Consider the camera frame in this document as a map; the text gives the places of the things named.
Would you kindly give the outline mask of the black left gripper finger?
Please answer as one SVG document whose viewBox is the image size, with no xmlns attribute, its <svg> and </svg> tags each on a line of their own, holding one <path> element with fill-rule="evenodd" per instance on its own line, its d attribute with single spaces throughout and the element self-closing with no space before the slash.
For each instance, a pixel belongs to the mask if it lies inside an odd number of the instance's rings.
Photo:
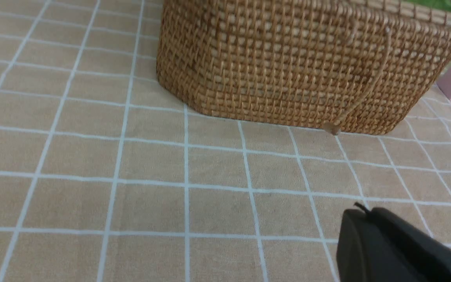
<svg viewBox="0 0 451 282">
<path fill-rule="evenodd" d="M 360 203 L 342 214 L 342 282 L 451 282 L 451 249 L 393 212 Z"/>
</svg>

